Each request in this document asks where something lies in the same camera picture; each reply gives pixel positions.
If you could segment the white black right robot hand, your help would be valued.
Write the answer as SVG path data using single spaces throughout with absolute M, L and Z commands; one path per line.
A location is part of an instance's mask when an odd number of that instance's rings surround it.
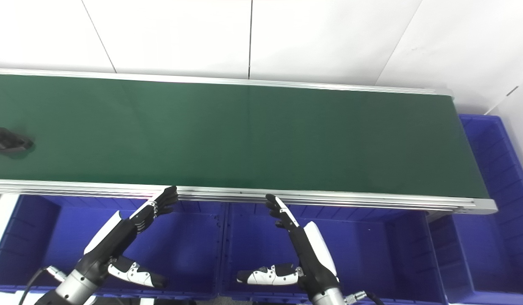
M 299 265 L 277 264 L 254 270 L 240 270 L 239 283 L 258 286 L 298 285 L 312 303 L 342 298 L 340 280 L 335 263 L 321 232 L 314 222 L 301 226 L 282 200 L 266 195 L 266 207 L 277 221 L 275 226 L 287 231 Z

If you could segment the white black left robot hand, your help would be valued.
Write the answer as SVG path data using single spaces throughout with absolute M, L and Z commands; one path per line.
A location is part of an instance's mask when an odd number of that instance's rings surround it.
M 164 276 L 125 257 L 124 251 L 157 217 L 171 213 L 177 201 L 177 187 L 170 186 L 145 201 L 128 218 L 122 218 L 120 211 L 115 212 L 87 245 L 75 266 L 78 280 L 98 288 L 108 276 L 114 276 L 141 286 L 164 288 L 168 281 Z

